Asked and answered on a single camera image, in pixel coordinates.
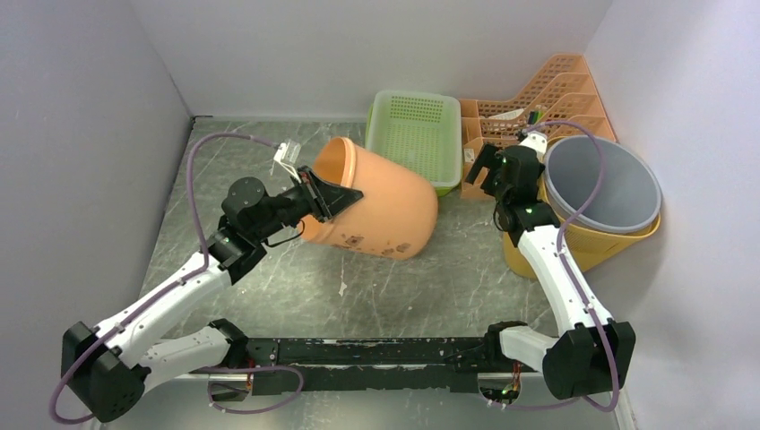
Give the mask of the large orange plastic bucket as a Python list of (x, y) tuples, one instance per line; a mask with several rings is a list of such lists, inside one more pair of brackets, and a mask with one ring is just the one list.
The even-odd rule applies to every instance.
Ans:
[(438, 198), (424, 177), (346, 137), (326, 143), (312, 169), (329, 183), (359, 190), (363, 198), (329, 222), (305, 217), (301, 237), (307, 242), (395, 260), (408, 260), (428, 244)]

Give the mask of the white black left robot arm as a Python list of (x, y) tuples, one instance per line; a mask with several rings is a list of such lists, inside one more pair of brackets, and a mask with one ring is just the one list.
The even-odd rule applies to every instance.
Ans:
[(62, 421), (56, 404), (64, 390), (84, 404), (89, 418), (107, 423), (181, 374), (245, 371), (247, 336), (227, 320), (177, 340), (164, 335), (201, 300), (245, 277), (265, 257), (271, 236), (306, 217), (331, 221), (363, 198), (359, 189), (328, 181), (307, 166), (277, 195), (256, 177), (238, 179), (222, 202), (217, 229), (201, 236), (198, 251), (178, 271), (120, 313), (94, 326), (78, 322), (65, 332), (61, 375), (48, 403), (51, 418)]

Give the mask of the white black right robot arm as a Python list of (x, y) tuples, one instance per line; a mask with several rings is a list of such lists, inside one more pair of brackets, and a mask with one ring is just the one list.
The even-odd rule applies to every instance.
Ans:
[(493, 221), (533, 269), (556, 318), (557, 337), (543, 335), (521, 322), (501, 322), (488, 329), (483, 348), (486, 364), (504, 371), (519, 363), (539, 372), (561, 404), (583, 398), (610, 412), (619, 400), (635, 346), (628, 322), (617, 322), (594, 297), (565, 241), (561, 223), (539, 197), (544, 166), (533, 148), (486, 144), (465, 181), (482, 169), (483, 192), (494, 198)]

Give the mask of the white perforated basket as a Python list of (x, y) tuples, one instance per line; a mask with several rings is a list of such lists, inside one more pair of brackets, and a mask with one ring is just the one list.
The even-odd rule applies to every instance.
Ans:
[(462, 180), (462, 109), (458, 99), (407, 90), (377, 92), (365, 148), (426, 178), (439, 196)]

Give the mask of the green tray under basket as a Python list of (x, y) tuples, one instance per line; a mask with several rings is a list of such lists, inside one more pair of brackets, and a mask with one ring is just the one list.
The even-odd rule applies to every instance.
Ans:
[(449, 194), (462, 178), (460, 118), (445, 110), (426, 113), (392, 107), (377, 116), (367, 111), (365, 147), (425, 177), (438, 196)]

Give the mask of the peach plastic file organizer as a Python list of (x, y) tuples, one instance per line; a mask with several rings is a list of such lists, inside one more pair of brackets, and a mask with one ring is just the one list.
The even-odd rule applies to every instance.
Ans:
[(568, 120), (615, 142), (607, 111), (585, 58), (555, 54), (509, 100), (461, 99), (462, 177), (466, 177), (482, 147), (504, 148), (518, 143), (518, 133), (532, 119)]

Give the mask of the yellow slatted waste basket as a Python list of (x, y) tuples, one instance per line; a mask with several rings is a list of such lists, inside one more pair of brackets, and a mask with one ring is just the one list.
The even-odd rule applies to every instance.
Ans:
[[(583, 204), (593, 191), (596, 174), (579, 181), (539, 181), (540, 198), (549, 201), (555, 210), (571, 209)], [(662, 193), (655, 177), (647, 173), (606, 173), (603, 184), (592, 203), (566, 230), (566, 244), (583, 272), (605, 262), (636, 242), (650, 237), (659, 228)], [(592, 227), (622, 228), (619, 232)], [(504, 253), (508, 267), (517, 275), (537, 279), (533, 269), (504, 233)]]

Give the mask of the grey plastic bin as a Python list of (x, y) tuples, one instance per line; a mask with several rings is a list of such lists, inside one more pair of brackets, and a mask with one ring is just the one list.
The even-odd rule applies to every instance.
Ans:
[(651, 169), (628, 148), (575, 135), (545, 155), (543, 183), (555, 212), (568, 217), (592, 201), (574, 223), (627, 235), (649, 227), (661, 213), (661, 187)]

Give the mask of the black base bar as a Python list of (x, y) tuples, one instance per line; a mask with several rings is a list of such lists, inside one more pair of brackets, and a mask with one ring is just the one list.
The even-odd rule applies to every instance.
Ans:
[(476, 393), (489, 377), (508, 380), (517, 368), (483, 337), (251, 338), (243, 361), (262, 369), (253, 378), (255, 395), (296, 389)]

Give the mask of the aluminium rail frame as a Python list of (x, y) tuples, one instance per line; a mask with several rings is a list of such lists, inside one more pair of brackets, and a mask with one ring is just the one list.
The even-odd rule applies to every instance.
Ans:
[(247, 391), (423, 390), (480, 392), (484, 374), (509, 374), (488, 400), (515, 409), (524, 368), (541, 374), (558, 407), (617, 400), (633, 355), (626, 323), (580, 327), (558, 338), (524, 325), (497, 324), (482, 338), (364, 340), (251, 338), (226, 320), (173, 340), (148, 333), (111, 340), (106, 333), (72, 330), (64, 337), (62, 382), (103, 423), (123, 416), (148, 391), (182, 374), (242, 374)]

